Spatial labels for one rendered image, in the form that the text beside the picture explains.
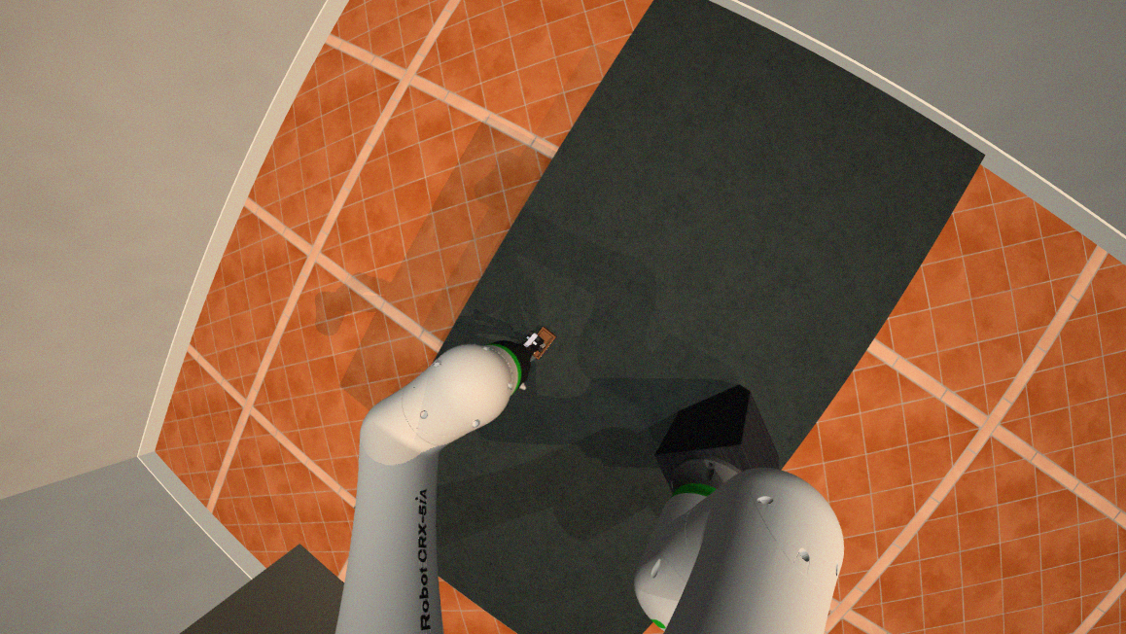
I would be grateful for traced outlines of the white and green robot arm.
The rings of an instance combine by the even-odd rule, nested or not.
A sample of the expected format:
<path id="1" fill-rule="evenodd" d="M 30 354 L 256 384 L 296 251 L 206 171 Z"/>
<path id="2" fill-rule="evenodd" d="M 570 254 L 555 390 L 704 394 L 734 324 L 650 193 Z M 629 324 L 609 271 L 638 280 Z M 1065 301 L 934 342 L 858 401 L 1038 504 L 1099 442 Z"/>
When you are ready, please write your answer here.
<path id="1" fill-rule="evenodd" d="M 365 416 L 336 634 L 444 634 L 438 455 L 500 416 L 529 370 L 517 343 L 463 343 Z M 825 632 L 844 541 L 815 486 L 706 455 L 671 486 L 634 575 L 663 634 Z"/>

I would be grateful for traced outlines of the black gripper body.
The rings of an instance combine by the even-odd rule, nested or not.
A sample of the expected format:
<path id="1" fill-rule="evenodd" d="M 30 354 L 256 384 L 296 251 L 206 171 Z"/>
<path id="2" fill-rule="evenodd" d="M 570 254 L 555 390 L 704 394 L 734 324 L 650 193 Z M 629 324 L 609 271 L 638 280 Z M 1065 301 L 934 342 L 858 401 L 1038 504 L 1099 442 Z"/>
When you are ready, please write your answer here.
<path id="1" fill-rule="evenodd" d="M 526 355 L 527 355 L 527 357 L 529 359 L 530 368 L 531 368 L 531 359 L 530 359 L 530 356 L 529 356 L 529 352 L 531 351 L 531 346 L 526 347 L 526 346 L 522 346 L 522 343 L 526 343 L 526 341 L 522 341 L 521 343 L 517 343 L 517 346 L 520 346 L 522 348 L 522 351 L 526 352 Z"/>

